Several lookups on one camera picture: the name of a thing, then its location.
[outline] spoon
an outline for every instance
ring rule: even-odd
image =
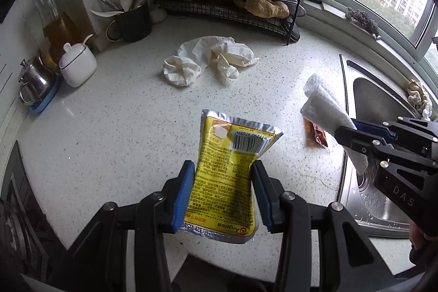
[[[131,7],[132,0],[120,0],[120,5],[122,6],[124,11],[128,11]]]
[[[103,16],[103,17],[105,17],[105,18],[109,18],[110,16],[114,16],[114,15],[117,15],[117,14],[124,13],[124,11],[121,11],[121,10],[114,10],[114,11],[95,11],[95,10],[90,9],[90,11],[91,11],[93,14],[95,14],[95,15]]]

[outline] metal screw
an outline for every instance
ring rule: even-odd
[[[154,200],[162,200],[163,198],[164,198],[163,192],[152,193],[152,199],[154,199]]]
[[[291,191],[285,191],[281,194],[281,196],[286,200],[294,200],[296,195]]]
[[[113,210],[116,207],[116,204],[114,202],[106,202],[103,205],[103,210]]]
[[[340,212],[344,208],[344,206],[341,203],[339,203],[339,202],[333,202],[331,204],[331,207],[332,207],[333,210],[335,210],[337,212]]]

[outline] black mug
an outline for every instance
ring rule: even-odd
[[[110,28],[117,27],[120,36],[111,37],[108,35]],[[109,41],[135,42],[147,37],[152,31],[151,16],[148,4],[145,3],[138,8],[125,11],[114,16],[114,20],[105,30],[106,38]]]

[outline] window sill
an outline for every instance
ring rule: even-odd
[[[307,16],[299,18],[298,25],[359,55],[402,88],[411,79],[421,81],[430,94],[433,107],[438,108],[438,88],[431,79],[435,76],[434,80],[438,83],[438,76],[432,69],[430,73],[426,73],[421,65],[387,34],[380,30],[381,37],[374,38],[356,24],[346,20],[344,11],[328,3],[318,4],[305,0],[302,5]]]

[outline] kitchen countertop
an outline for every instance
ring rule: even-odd
[[[61,241],[70,246],[107,201],[139,202],[176,177],[184,160],[198,159],[202,109],[273,124],[283,137],[262,157],[270,176],[310,203],[336,200],[343,150],[306,146],[299,110],[303,86],[313,73],[344,103],[339,54],[347,51],[310,31],[296,44],[254,27],[212,19],[169,16],[132,44],[116,44],[97,55],[95,74],[74,89],[63,83],[40,115],[29,114],[17,139],[32,189]],[[260,62],[222,80],[207,68],[185,88],[162,74],[166,57],[196,37],[232,36]],[[252,241],[231,245],[185,232],[165,234],[173,278],[187,254],[239,274],[274,281],[281,234],[271,235],[259,220]],[[312,283],[318,284],[314,234]],[[372,239],[394,273],[410,267],[408,240]]]

